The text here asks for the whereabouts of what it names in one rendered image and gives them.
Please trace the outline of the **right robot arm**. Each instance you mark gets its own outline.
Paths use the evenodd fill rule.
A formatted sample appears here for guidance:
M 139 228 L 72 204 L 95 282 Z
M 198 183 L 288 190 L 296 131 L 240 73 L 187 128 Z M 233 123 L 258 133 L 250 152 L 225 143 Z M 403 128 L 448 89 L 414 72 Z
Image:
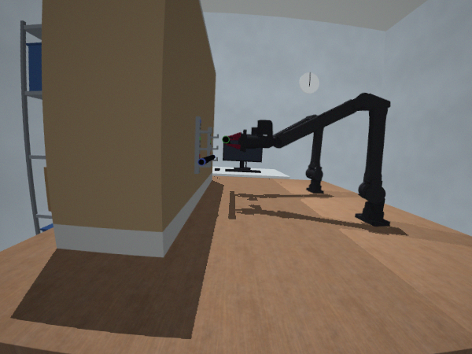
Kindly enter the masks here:
M 299 122 L 285 128 L 284 130 L 274 134 L 273 137 L 275 137 L 276 135 L 279 135 L 279 134 L 281 134 L 285 131 L 288 131 L 289 129 L 292 129 L 292 128 L 296 127 L 297 125 L 302 124 L 302 123 L 304 123 L 304 122 L 306 122 L 306 121 L 308 121 L 308 120 L 310 120 L 310 119 L 312 119 L 316 116 L 317 115 L 306 116 L 301 121 L 299 121 Z M 324 128 L 314 132 L 313 143 L 312 143 L 312 158 L 311 158 L 310 164 L 308 165 L 308 169 L 305 172 L 306 176 L 309 179 L 311 179 L 311 184 L 309 184 L 309 188 L 306 188 L 306 190 L 308 190 L 308 191 L 310 191 L 314 194 L 323 194 L 324 193 L 324 191 L 321 190 L 322 186 L 320 186 L 320 183 L 322 181 L 321 178 L 323 177 L 322 167 L 318 167 L 318 166 L 320 166 L 320 156 L 321 156 L 322 140 L 323 140 L 323 129 Z M 252 127 L 251 134 L 259 135 L 259 133 L 257 133 L 257 127 Z M 310 178 L 310 177 L 312 177 L 312 178 Z M 319 181 L 319 182 L 317 182 L 317 181 Z

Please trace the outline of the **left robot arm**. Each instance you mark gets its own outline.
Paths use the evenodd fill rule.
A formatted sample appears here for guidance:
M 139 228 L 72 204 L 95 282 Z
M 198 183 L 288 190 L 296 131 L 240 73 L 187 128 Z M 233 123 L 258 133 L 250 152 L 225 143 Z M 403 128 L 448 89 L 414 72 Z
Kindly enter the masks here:
M 362 107 L 361 107 L 362 106 Z M 362 93 L 355 99 L 324 112 L 274 138 L 268 139 L 273 131 L 271 120 L 258 120 L 257 148 L 274 146 L 282 148 L 289 142 L 296 141 L 338 120 L 341 120 L 357 111 L 369 111 L 369 132 L 367 143 L 367 161 L 363 176 L 363 183 L 358 188 L 358 195 L 366 199 L 363 213 L 356 213 L 355 217 L 374 227 L 389 226 L 390 222 L 383 219 L 385 190 L 382 187 L 382 158 L 385 140 L 385 121 L 390 101 L 373 94 Z M 364 108 L 364 109 L 363 109 Z M 368 182 L 366 181 L 368 180 Z M 377 203 L 377 204 L 375 204 Z

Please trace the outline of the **black bar with blue ends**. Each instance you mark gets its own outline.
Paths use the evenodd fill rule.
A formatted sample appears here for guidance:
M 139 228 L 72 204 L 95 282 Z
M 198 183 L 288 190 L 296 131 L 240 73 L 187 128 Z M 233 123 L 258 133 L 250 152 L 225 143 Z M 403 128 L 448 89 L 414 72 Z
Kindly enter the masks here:
M 198 164 L 200 166 L 203 166 L 204 164 L 207 164 L 209 161 L 211 161 L 215 158 L 216 158 L 215 155 L 211 155 L 211 156 L 208 156 L 208 157 L 201 158 L 201 159 L 198 160 Z

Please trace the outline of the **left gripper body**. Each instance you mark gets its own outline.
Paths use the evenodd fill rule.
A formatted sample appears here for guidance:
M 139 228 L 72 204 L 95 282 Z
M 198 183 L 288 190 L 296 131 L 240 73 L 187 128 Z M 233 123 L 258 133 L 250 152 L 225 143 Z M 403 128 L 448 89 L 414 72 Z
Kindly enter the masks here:
M 257 135 L 246 135 L 247 130 L 244 130 L 243 133 L 241 134 L 241 139 L 240 139 L 240 145 L 241 148 L 243 148 L 242 152 L 246 152 L 246 147 L 254 147 L 257 148 L 258 142 L 258 136 Z

